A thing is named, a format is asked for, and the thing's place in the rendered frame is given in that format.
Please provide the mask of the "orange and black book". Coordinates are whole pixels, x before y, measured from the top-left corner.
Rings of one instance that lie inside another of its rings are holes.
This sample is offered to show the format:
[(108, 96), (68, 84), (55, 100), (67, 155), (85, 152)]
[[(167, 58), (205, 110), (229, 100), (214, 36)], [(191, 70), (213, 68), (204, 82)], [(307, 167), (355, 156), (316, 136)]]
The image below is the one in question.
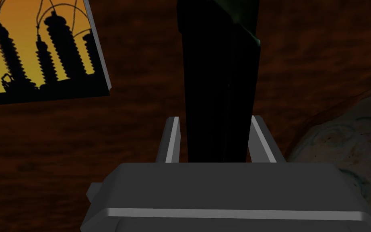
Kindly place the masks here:
[(108, 96), (93, 0), (0, 0), (0, 104)]

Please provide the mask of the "grey patterned plate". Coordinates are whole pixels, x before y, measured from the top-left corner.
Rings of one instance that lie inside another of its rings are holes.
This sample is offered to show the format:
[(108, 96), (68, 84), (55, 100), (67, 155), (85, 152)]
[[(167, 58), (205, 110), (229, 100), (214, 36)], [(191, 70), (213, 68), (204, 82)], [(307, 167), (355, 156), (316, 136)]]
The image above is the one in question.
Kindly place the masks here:
[(333, 163), (371, 206), (371, 90), (308, 119), (284, 157)]

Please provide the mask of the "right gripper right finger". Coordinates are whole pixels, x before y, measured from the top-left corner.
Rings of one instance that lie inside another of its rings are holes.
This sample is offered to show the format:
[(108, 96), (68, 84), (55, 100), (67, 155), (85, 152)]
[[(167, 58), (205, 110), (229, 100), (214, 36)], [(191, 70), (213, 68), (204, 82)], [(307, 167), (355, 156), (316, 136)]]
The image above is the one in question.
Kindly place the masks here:
[(283, 163), (285, 158), (261, 116), (252, 116), (248, 149), (251, 161)]

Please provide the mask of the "black bottle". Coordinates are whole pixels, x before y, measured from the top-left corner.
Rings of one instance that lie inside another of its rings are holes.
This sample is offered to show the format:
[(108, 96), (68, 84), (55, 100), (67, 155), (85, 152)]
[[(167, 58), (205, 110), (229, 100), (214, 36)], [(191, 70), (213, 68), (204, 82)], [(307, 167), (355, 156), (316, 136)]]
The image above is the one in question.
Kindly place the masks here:
[(260, 0), (177, 0), (189, 162), (245, 162)]

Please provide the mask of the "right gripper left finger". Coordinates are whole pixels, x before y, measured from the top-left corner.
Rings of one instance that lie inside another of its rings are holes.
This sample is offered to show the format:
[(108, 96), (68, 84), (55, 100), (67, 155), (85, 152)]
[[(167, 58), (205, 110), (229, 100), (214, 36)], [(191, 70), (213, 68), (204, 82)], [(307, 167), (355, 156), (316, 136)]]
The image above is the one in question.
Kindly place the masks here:
[(157, 152), (156, 162), (159, 163), (178, 163), (181, 143), (179, 117), (169, 117), (166, 120), (165, 127), (159, 150)]

